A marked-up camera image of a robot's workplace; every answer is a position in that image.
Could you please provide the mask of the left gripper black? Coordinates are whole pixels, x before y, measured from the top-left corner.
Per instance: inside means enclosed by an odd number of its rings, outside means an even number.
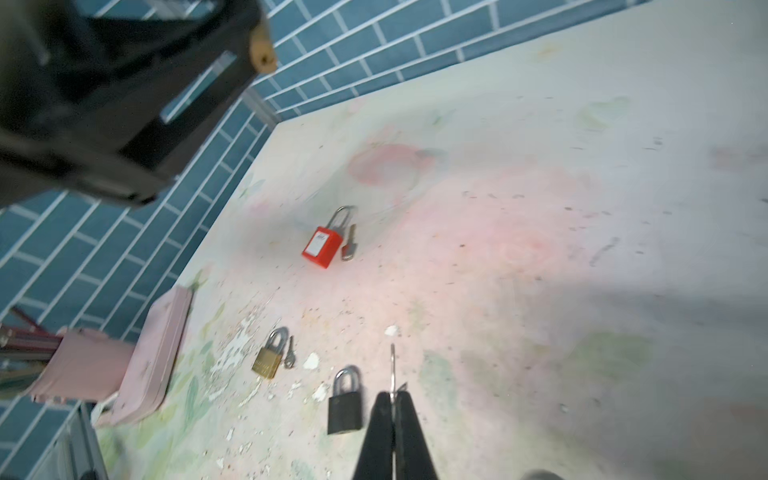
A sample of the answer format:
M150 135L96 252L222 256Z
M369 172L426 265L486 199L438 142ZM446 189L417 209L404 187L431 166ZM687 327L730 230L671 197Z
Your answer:
M257 1L218 1L189 20L3 2L2 205L54 189L153 202L263 71L263 40Z

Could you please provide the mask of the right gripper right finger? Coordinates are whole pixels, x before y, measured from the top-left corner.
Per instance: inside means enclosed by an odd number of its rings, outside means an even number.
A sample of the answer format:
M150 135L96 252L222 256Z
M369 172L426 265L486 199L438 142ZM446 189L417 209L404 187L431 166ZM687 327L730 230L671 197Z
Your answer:
M438 475L408 391L394 397L394 471L397 480L437 480Z

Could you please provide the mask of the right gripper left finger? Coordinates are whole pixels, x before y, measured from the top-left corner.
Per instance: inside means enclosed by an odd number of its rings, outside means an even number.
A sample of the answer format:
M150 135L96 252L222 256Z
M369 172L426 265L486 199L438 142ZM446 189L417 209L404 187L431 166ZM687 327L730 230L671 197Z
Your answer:
M394 455L393 406L390 394L376 396L353 480L392 480Z

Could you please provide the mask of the black padlock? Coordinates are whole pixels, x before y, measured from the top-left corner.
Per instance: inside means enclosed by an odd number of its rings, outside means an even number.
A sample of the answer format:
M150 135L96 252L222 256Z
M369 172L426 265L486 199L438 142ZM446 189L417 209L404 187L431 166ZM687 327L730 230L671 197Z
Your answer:
M360 371L357 366L348 365L334 377L328 403L327 434L344 434L361 430L362 427Z

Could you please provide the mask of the large brass padlock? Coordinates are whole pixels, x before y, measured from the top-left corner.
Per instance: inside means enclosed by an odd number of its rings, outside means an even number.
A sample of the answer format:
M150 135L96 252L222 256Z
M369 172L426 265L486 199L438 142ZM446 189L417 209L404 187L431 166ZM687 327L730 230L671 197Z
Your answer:
M287 327L272 330L264 346L259 350L252 365L252 371L260 377L271 380L282 363L285 346L290 338Z

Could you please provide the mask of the small brass padlock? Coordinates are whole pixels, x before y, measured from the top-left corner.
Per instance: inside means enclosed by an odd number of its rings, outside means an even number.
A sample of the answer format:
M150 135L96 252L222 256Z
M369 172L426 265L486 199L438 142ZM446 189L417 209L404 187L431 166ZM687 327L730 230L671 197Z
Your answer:
M250 62L259 75L272 74L278 69L278 58L266 20L251 30L248 53Z

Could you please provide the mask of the red padlock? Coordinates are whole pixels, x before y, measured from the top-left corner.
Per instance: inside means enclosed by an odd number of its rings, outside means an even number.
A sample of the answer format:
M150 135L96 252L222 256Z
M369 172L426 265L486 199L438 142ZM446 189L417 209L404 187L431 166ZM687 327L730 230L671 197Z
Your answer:
M319 226L302 250L301 255L311 263L327 269L341 248L346 228L356 207L339 207L325 226Z

